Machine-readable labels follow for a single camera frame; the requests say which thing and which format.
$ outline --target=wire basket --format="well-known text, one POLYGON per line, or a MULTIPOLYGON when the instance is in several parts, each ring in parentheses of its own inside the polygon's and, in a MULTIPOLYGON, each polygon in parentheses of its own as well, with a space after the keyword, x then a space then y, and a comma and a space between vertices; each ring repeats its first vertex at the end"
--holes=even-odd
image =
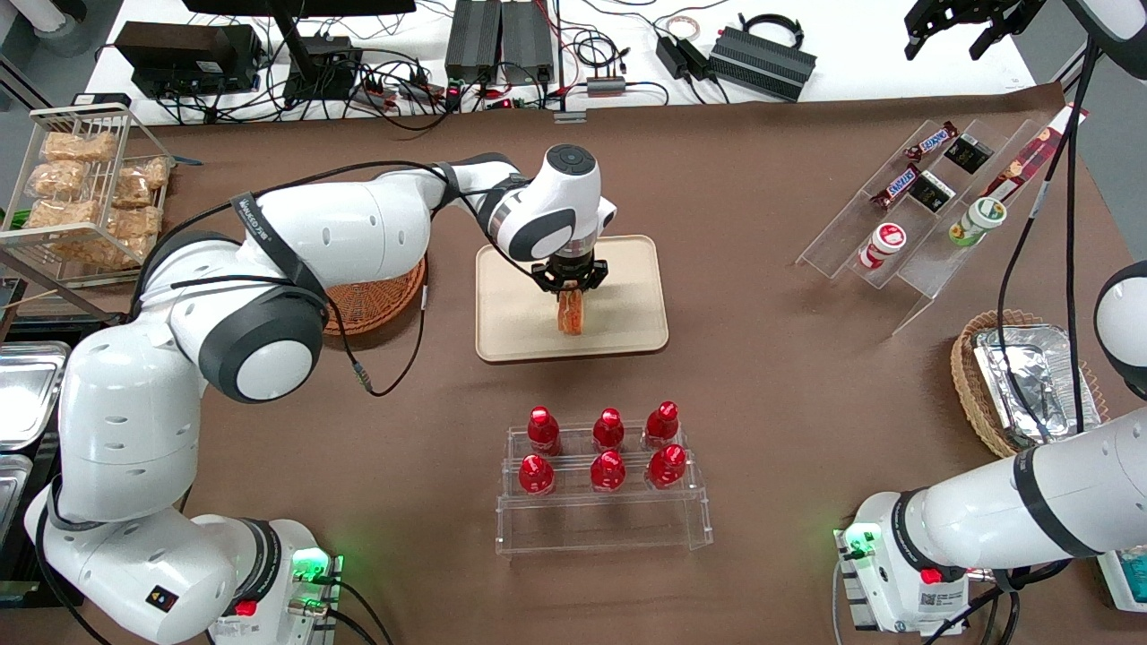
MULTIPOLYGON (((422 288, 426 267, 423 258, 405 275, 377 282, 340 285, 327 289, 327 296, 338 305, 346 333, 362 334, 389 322, 406 309, 422 288)), ((322 333, 328 336, 338 335, 338 324, 335 321, 334 312, 322 333)))
MULTIPOLYGON (((1044 319, 1020 310, 1005 309, 1004 325, 1039 325, 1044 319)), ((985 311, 973 318, 957 336, 952 343, 952 381, 955 383, 955 391, 960 396, 960 405, 963 413, 976 430, 980 440, 996 453, 997 457, 1006 459, 1020 452, 1021 448, 1012 442, 1004 432, 999 418, 996 414, 996 405, 992 396, 988 391, 988 384, 980 375, 980 365, 973 352, 972 337, 984 329, 996 328, 996 312, 985 311)), ((1087 364, 1079 362, 1079 371, 1084 381, 1091 389, 1092 398, 1095 401, 1095 410, 1103 421, 1109 419, 1107 402, 1102 393, 1099 391, 1095 374, 1087 368, 1087 364)))
MULTIPOLYGON (((150 235, 139 243, 124 243, 109 231, 114 194, 119 181, 119 170, 133 165, 146 165, 147 162, 162 157, 169 169, 174 166, 174 157, 158 139, 126 107, 118 103, 95 106, 71 106, 32 110, 29 117, 36 124, 32 138, 24 155, 19 179, 13 189, 11 200, 0 225, 0 247, 19 257, 50 279, 69 288, 108 285, 132 280, 139 273, 139 265, 148 251, 155 246, 156 235, 150 235), (125 157, 127 140, 132 129, 138 127, 154 150, 141 156, 125 157), (86 174, 83 185, 76 194, 41 195, 42 199, 65 203, 94 202, 96 216, 94 222, 62 224, 58 226, 41 226, 37 228, 14 227, 14 218, 18 211, 31 205, 34 197, 25 195, 24 187, 32 171, 40 164, 40 150, 52 132, 97 137, 110 134, 115 153, 107 161, 86 163, 86 174), (65 254, 79 244, 88 249, 99 249, 101 256, 109 258, 102 265, 88 264, 83 259, 65 254)), ((151 194, 151 204, 162 218, 163 202, 167 195, 166 181, 151 194)))

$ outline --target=round wicker basket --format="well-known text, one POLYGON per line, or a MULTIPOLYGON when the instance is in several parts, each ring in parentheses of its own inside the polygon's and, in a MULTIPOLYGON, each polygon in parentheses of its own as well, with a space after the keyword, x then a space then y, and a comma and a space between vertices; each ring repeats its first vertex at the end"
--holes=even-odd
MULTIPOLYGON (((1005 325, 1036 325, 1043 319, 1019 310, 1005 309, 1005 325)), ((968 417, 972 428, 980 435, 980 440, 1000 458, 1012 457, 1020 451, 1020 448, 1012 443, 1004 434, 999 419, 996 417, 996 405, 992 403, 988 386, 980 375, 980 365, 972 351, 972 336, 976 332, 996 327, 996 312, 985 311, 973 318, 952 344, 952 381, 955 383, 955 391, 960 396, 960 405, 968 417)), ((1095 399, 1095 409, 1103 421, 1108 420, 1107 403, 1095 383, 1095 375, 1087 368, 1087 365, 1079 362, 1079 370, 1083 372, 1091 395, 1095 399)))
MULTIPOLYGON (((343 314, 346 334, 362 334, 376 329, 398 316, 422 288, 426 269, 427 263, 423 258, 409 273, 391 280, 340 285, 327 289, 327 295, 335 301, 343 314)), ((322 333, 328 336, 338 335, 334 311, 330 312, 322 333)))

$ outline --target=clear acrylic stand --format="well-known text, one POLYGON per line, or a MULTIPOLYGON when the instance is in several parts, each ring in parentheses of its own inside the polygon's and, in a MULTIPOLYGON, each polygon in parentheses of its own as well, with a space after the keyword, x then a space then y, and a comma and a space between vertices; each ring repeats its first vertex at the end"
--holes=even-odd
POLYGON ((947 236, 949 228, 1043 129, 1033 121, 1025 121, 1012 137, 1006 138, 983 122, 973 121, 961 132, 994 150, 974 174, 944 156, 950 142, 916 163, 921 171, 927 170, 955 192, 955 196, 938 211, 933 212, 912 195, 900 196, 887 212, 872 203, 872 196, 887 188, 907 168, 910 160, 903 150, 935 134, 941 127, 936 122, 924 122, 797 258, 797 264, 807 263, 830 280, 844 269, 850 269, 875 289, 884 288, 892 278, 899 277, 919 292, 920 300, 892 332, 894 335, 931 305, 976 248, 953 243, 947 236), (869 270, 860 264, 859 252, 867 246, 872 232, 885 222, 900 225, 907 234, 907 243, 898 254, 885 259, 880 269, 869 270))
POLYGON ((676 441, 686 449, 685 476, 656 490, 645 482, 654 453, 640 445, 641 427, 627 423, 621 450, 626 476, 614 492, 596 492, 590 483, 590 465, 598 457, 593 423, 562 428, 562 454, 546 458, 556 488, 545 497, 526 495, 518 484, 518 467, 532 450, 525 427, 510 428, 498 497, 498 554, 682 545, 692 551, 712 544, 709 497, 684 429, 676 441))

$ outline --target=black power adapter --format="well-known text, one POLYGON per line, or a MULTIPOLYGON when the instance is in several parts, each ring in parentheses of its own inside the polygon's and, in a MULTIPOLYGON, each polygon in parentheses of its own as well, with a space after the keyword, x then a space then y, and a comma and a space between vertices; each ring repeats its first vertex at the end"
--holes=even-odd
POLYGON ((712 70, 709 69, 709 59, 705 57, 692 42, 685 40, 677 41, 677 50, 680 52, 681 57, 685 59, 685 65, 693 75, 693 78, 697 80, 707 80, 713 77, 712 70))
POLYGON ((673 39, 668 36, 657 39, 657 59, 669 70, 673 80, 685 78, 685 75, 689 73, 688 61, 681 55, 681 50, 677 48, 673 39))

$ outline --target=floor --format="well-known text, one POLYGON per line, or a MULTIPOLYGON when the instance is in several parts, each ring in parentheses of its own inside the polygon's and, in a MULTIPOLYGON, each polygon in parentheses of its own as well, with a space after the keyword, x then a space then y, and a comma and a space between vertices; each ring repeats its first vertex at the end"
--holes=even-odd
MULTIPOLYGON (((72 95, 87 84, 95 65, 95 50, 107 40, 120 2, 87 0, 87 3, 84 28, 92 34, 91 49, 73 59, 60 59, 38 48, 25 65, 29 78, 58 104, 71 102, 72 95)), ((1016 42, 1036 80, 1047 81, 1084 38, 1083 28, 1063 1, 1048 0, 1028 31, 1016 37, 1016 42)), ((1147 203, 1147 181, 1142 180, 1142 170, 1147 169, 1147 130, 1139 126, 1141 117, 1147 115, 1147 85, 1105 60, 1095 70, 1085 104, 1091 116, 1080 130, 1083 160, 1132 256, 1147 259, 1147 217, 1141 207, 1147 203)), ((0 193, 5 196, 19 174, 30 130, 28 112, 18 103, 0 112, 0 193)))

